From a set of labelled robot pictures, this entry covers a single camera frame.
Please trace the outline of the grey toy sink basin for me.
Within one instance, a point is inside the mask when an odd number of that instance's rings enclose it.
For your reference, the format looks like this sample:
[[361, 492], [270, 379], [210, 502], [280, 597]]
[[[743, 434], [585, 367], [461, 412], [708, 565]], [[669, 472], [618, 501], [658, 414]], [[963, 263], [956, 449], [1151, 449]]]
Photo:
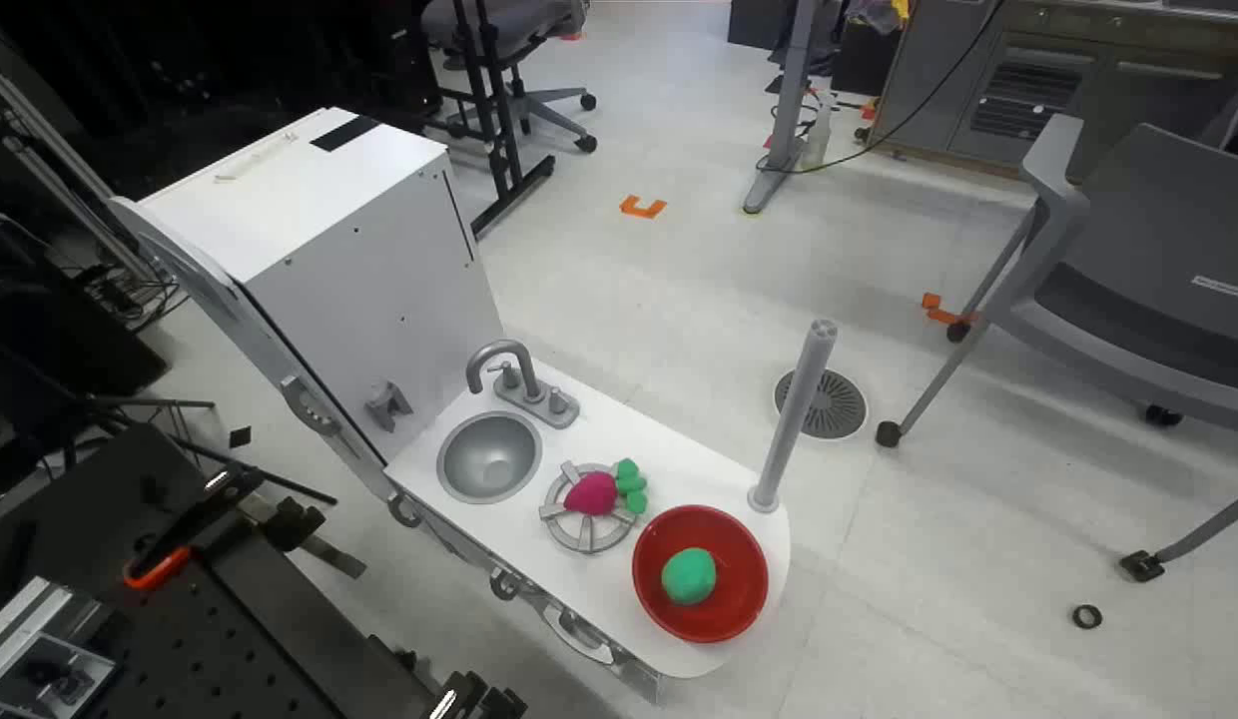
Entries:
[[449, 430], [436, 476], [468, 502], [497, 502], [514, 496], [538, 468], [538, 430], [513, 414], [487, 412], [473, 414]]

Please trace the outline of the green ball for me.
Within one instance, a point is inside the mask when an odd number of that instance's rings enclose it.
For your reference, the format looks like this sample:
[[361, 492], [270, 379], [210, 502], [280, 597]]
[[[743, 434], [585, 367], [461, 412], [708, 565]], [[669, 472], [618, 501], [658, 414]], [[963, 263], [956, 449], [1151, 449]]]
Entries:
[[658, 582], [677, 606], [696, 606], [714, 597], [714, 556], [708, 546], [685, 546], [664, 565]]

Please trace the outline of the orange handled clamp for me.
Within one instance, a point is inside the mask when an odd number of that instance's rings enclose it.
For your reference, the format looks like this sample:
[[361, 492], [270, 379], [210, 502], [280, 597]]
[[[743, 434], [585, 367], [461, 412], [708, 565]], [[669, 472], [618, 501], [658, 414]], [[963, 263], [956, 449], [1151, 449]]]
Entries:
[[183, 506], [162, 537], [152, 537], [130, 565], [122, 582], [138, 597], [162, 593], [174, 576], [192, 565], [192, 545], [210, 532], [220, 516], [231, 513], [231, 496], [210, 496]]

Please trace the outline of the grey toy faucet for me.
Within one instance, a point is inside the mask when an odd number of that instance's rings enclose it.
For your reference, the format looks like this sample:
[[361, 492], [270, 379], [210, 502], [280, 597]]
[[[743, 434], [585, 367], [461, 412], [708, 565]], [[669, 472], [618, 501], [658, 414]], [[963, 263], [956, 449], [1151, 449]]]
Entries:
[[499, 384], [497, 384], [497, 396], [502, 405], [545, 421], [557, 430], [580, 421], [580, 399], [557, 384], [545, 384], [533, 353], [518, 340], [487, 345], [468, 359], [464, 379], [473, 396], [485, 392], [485, 371], [491, 359], [502, 359]]

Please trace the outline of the grey metal cabinet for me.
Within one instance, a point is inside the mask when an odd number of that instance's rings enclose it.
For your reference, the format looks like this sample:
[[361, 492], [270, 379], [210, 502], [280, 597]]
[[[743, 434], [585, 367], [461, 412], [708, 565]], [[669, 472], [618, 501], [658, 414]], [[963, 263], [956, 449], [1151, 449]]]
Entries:
[[1056, 111], [1099, 156], [1151, 119], [1224, 136], [1238, 104], [1238, 0], [916, 0], [870, 146], [1015, 172]]

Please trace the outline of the grey toy stove burner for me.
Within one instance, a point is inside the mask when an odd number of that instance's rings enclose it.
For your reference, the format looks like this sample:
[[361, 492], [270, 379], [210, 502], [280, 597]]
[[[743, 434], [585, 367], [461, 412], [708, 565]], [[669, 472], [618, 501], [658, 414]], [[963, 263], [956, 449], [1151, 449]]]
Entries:
[[644, 521], [644, 516], [624, 516], [624, 513], [580, 516], [580, 513], [562, 506], [572, 476], [577, 472], [601, 472], [601, 468], [616, 468], [616, 465], [562, 465], [557, 482], [548, 488], [548, 496], [538, 502], [538, 525], [548, 529], [548, 537], [577, 556], [605, 556], [605, 550], [618, 546]]

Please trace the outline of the red bowl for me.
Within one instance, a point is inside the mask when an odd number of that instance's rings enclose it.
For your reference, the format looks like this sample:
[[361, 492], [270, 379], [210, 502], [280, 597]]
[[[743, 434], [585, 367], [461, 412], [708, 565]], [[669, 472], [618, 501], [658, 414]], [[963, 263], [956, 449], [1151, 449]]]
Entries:
[[[696, 605], [669, 589], [669, 568], [701, 550], [711, 560], [711, 593]], [[681, 502], [658, 513], [633, 546], [633, 593], [646, 621], [685, 645], [743, 638], [770, 597], [770, 568], [765, 545], [729, 513], [708, 502]]]

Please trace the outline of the grey upright pole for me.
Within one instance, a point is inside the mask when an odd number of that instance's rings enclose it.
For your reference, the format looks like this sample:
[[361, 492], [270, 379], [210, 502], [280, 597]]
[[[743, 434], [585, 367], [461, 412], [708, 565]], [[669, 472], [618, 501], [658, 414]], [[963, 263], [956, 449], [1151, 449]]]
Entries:
[[783, 396], [774, 438], [766, 449], [758, 482], [749, 496], [753, 513], [758, 513], [758, 516], [770, 516], [779, 506], [779, 482], [783, 482], [789, 460], [795, 453], [795, 438], [805, 434], [806, 412], [815, 405], [821, 379], [823, 379], [830, 347], [835, 347], [835, 337], [839, 331], [830, 319], [815, 319], [806, 327], [801, 365], [795, 365], [789, 396]]

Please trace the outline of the white toy kitchen set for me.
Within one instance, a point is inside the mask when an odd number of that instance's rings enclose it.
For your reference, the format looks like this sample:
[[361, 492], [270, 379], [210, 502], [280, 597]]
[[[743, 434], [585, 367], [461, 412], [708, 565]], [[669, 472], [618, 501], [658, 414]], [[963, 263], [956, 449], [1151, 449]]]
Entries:
[[[502, 359], [487, 365], [481, 396], [468, 392], [468, 359], [513, 337], [444, 146], [320, 107], [146, 200], [122, 200], [118, 215], [399, 525], [436, 532], [585, 658], [701, 679], [749, 655], [774, 614], [790, 521], [753, 513], [753, 468], [534, 356], [538, 379], [580, 399], [572, 428], [502, 405]], [[538, 468], [514, 496], [468, 502], [439, 482], [436, 457], [452, 428], [487, 412], [538, 430]], [[605, 556], [560, 546], [538, 525], [560, 468], [618, 460], [646, 476], [641, 529]], [[770, 597], [743, 638], [685, 645], [633, 593], [641, 532], [681, 502], [718, 506], [765, 545]]]

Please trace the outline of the black rolling chair base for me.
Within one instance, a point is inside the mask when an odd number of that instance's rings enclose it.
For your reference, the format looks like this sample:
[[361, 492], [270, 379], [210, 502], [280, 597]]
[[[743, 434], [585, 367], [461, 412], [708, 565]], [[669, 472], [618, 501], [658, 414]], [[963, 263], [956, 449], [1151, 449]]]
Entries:
[[580, 35], [593, 0], [423, 0], [423, 35], [452, 64], [476, 74], [464, 94], [468, 104], [513, 104], [518, 128], [548, 119], [562, 128], [580, 154], [596, 154], [601, 139], [560, 111], [560, 102], [577, 102], [585, 111], [601, 107], [593, 90], [526, 90], [522, 60], [548, 40]]

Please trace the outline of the grey desk leg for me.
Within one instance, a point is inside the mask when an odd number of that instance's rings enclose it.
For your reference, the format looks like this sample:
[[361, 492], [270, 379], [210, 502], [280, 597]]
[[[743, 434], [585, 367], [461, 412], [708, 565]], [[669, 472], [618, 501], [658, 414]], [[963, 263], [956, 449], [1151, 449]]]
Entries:
[[790, 32], [783, 43], [783, 82], [779, 82], [779, 107], [770, 119], [770, 139], [743, 197], [749, 215], [758, 215], [779, 197], [779, 188], [795, 176], [795, 165], [805, 156], [801, 107], [806, 96], [806, 70], [810, 70], [815, 23], [823, 10], [827, 0], [795, 0]]

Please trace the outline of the round floor drain cover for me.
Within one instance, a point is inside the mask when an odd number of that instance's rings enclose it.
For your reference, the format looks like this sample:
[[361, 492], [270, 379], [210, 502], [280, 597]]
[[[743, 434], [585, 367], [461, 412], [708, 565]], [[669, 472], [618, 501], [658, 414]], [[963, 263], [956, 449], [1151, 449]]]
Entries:
[[847, 438], [862, 422], [866, 422], [862, 392], [847, 375], [823, 371], [805, 430], [815, 438]]

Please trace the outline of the black perforated mounting table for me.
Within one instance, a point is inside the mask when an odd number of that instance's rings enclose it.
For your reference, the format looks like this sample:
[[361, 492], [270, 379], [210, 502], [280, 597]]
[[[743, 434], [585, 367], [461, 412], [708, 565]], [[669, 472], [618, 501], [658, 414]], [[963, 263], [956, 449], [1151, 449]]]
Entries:
[[155, 430], [0, 501], [0, 605], [46, 576], [103, 606], [89, 649], [118, 671], [83, 719], [427, 719], [436, 690], [239, 516], [132, 593], [132, 556], [202, 501], [203, 476]]

